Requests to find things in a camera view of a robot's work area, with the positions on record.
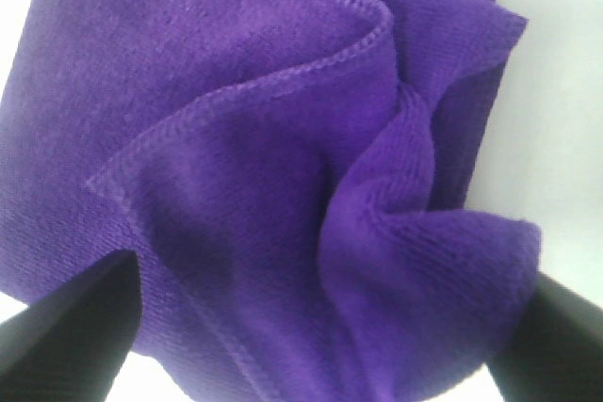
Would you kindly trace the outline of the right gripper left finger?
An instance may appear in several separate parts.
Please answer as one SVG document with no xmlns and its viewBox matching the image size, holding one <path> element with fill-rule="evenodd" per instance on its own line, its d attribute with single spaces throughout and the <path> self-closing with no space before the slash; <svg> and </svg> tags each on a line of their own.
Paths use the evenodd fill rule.
<svg viewBox="0 0 603 402">
<path fill-rule="evenodd" d="M 109 253 L 2 323 L 2 400 L 106 400 L 141 310 L 136 253 Z"/>
</svg>

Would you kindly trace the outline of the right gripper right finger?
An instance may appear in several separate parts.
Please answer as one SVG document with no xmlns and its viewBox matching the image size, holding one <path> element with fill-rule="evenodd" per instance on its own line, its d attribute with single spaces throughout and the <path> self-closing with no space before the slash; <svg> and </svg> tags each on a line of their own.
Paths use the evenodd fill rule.
<svg viewBox="0 0 603 402">
<path fill-rule="evenodd" d="M 602 309 L 545 273 L 486 363 L 505 401 L 600 401 Z"/>
</svg>

